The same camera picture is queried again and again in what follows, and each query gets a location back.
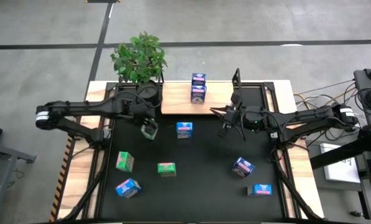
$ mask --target black table surface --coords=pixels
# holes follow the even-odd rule
[[[263,105],[261,90],[250,88],[247,105]],[[272,145],[267,133],[246,131],[244,142],[235,129],[217,137],[222,124],[214,115],[157,114],[154,141],[139,127],[115,122],[108,171],[102,195],[101,218],[120,222],[250,222],[283,218],[283,201],[274,165],[267,162]],[[178,139],[176,122],[193,122],[191,139]],[[134,157],[131,173],[115,168],[119,151]],[[231,171],[238,157],[255,169],[242,179]],[[174,162],[176,177],[160,177],[157,164]],[[141,186],[131,198],[121,198],[115,187],[128,178]],[[248,197],[246,187],[272,184],[273,194]]]

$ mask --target blue box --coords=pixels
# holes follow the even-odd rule
[[[256,195],[272,195],[272,185],[270,184],[254,184],[253,187],[247,187],[248,196]]]
[[[191,83],[192,83],[192,85],[205,86],[206,85],[206,74],[192,73]]]
[[[120,197],[129,198],[141,191],[141,187],[137,181],[128,178],[125,182],[116,187],[116,192]]]
[[[249,174],[252,173],[253,169],[254,165],[247,162],[242,157],[236,160],[234,167],[232,168],[232,170],[239,174],[241,177],[247,177]]]
[[[192,137],[192,122],[177,122],[177,138]]]
[[[192,86],[191,103],[203,104],[206,97],[206,90],[207,88],[205,86]]]

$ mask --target white paper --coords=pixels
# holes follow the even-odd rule
[[[322,143],[320,146],[322,153],[329,152],[330,150],[340,147],[327,143]],[[326,176],[326,180],[360,183],[355,158],[349,158],[335,164],[325,166],[324,174]]]

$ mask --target plant pot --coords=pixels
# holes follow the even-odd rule
[[[135,91],[141,98],[150,102],[152,105],[157,105],[159,103],[159,89],[154,81],[149,80],[146,83],[137,85]]]

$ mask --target green leaves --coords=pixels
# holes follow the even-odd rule
[[[132,83],[147,82],[151,77],[159,77],[163,71],[165,52],[159,46],[159,38],[140,33],[131,37],[131,45],[121,44],[111,54],[114,70],[123,79]]]
[[[135,71],[130,72],[130,80],[135,83],[137,81],[138,74]]]

